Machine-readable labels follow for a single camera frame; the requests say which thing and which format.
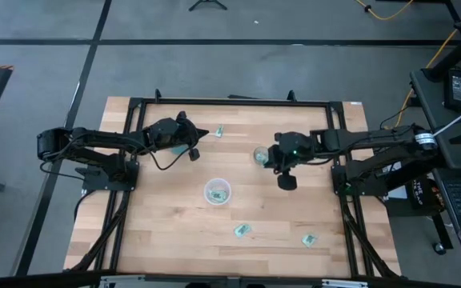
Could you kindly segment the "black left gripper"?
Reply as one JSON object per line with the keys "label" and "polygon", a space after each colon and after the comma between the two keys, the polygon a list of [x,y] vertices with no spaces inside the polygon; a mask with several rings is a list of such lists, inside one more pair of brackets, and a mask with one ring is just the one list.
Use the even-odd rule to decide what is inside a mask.
{"label": "black left gripper", "polygon": [[180,111],[176,118],[162,118],[143,130],[146,150],[164,150],[176,146],[194,147],[194,142],[208,135],[209,130],[198,128]]}

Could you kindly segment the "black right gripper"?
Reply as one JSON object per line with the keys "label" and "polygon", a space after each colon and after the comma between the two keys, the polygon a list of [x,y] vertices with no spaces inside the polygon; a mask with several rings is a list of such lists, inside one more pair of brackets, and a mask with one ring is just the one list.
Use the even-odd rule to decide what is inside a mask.
{"label": "black right gripper", "polygon": [[315,158],[314,142],[304,134],[298,132],[276,133],[274,136],[278,143],[267,148],[268,159],[264,163],[267,169],[274,169],[282,173],[299,163],[309,162]]}

